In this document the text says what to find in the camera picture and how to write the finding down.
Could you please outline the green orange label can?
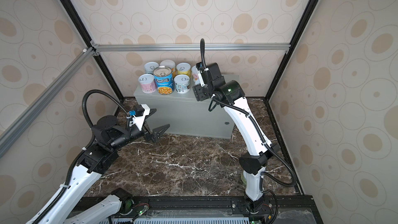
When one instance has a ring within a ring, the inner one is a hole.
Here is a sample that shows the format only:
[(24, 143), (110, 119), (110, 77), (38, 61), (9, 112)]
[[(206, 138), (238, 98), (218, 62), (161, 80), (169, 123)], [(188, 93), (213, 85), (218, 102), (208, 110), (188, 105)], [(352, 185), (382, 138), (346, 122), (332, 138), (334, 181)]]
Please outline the green orange label can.
[(160, 66), (169, 67), (172, 71), (173, 78), (175, 78), (175, 76), (177, 75), (176, 64), (173, 60), (163, 60), (163, 61), (161, 61)]

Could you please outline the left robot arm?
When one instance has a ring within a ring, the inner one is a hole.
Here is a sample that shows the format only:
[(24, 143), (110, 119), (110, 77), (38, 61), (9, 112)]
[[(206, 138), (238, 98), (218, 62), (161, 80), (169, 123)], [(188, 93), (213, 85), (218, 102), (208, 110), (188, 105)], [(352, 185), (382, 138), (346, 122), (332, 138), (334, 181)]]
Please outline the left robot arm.
[(94, 224), (113, 214), (130, 213), (133, 209), (131, 195), (117, 190), (77, 217), (69, 218), (84, 194), (118, 159), (120, 149), (140, 138), (155, 143), (166, 132), (169, 124), (153, 130), (147, 126), (147, 118), (155, 111), (146, 104), (138, 105), (127, 113), (125, 127), (120, 126), (117, 117), (111, 115), (102, 117), (93, 125), (92, 139), (73, 160), (65, 182), (29, 223)]

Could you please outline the pink label white-lid can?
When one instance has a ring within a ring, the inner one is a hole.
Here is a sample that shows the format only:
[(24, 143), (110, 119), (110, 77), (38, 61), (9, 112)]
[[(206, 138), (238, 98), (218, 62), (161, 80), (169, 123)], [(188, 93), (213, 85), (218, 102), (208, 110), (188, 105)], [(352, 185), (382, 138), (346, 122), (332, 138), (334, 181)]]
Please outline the pink label white-lid can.
[(157, 90), (157, 86), (152, 74), (143, 74), (138, 79), (143, 93), (153, 93)]

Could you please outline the blue label white-lid can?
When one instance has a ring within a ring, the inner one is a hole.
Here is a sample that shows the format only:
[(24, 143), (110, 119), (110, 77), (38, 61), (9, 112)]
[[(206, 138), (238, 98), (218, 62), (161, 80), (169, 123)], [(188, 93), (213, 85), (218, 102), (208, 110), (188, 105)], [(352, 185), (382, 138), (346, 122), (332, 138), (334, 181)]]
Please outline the blue label white-lid can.
[(175, 90), (179, 94), (186, 94), (190, 91), (190, 77), (185, 74), (177, 75), (174, 78)]

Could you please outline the green yellow label can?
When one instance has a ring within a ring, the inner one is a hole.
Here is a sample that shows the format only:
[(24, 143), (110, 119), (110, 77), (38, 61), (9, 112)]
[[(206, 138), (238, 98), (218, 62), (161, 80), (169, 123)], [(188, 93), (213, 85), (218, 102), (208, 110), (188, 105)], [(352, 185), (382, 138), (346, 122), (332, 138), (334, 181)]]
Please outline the green yellow label can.
[(242, 171), (242, 173), (241, 173), (241, 176), (240, 176), (240, 178), (241, 178), (241, 181), (242, 181), (242, 183), (244, 184), (244, 185), (247, 185), (247, 179), (246, 179), (246, 172), (245, 171)]

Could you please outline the yellow label white-lid can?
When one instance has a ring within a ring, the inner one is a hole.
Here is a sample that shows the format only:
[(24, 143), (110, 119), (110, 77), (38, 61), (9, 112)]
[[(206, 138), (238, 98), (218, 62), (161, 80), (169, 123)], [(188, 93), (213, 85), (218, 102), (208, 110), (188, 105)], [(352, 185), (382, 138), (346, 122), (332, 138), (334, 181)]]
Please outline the yellow label white-lid can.
[(176, 65), (178, 75), (191, 76), (191, 65), (189, 63), (179, 63)]

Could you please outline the teal label white-lid can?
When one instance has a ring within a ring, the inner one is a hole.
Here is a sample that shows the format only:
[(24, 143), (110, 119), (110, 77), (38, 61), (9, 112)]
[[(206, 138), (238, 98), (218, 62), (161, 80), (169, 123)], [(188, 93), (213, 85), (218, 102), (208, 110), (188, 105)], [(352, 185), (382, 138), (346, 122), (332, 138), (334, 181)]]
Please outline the teal label white-lid can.
[(159, 67), (157, 62), (148, 62), (144, 65), (145, 73), (146, 74), (153, 74), (153, 71)]

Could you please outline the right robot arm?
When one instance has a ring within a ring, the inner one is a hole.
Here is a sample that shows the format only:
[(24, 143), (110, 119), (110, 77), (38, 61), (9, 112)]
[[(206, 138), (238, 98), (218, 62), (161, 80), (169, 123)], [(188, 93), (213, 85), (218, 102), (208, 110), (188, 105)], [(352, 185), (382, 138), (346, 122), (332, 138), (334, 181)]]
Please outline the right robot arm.
[(203, 66), (197, 63), (199, 84), (193, 87), (197, 101), (211, 99), (209, 110), (221, 106), (239, 129), (247, 152), (239, 158), (246, 179), (245, 201), (252, 213), (259, 211), (264, 201), (263, 179), (268, 155), (274, 151), (271, 141), (258, 126), (248, 105), (240, 84), (231, 80), (226, 82), (217, 63)]

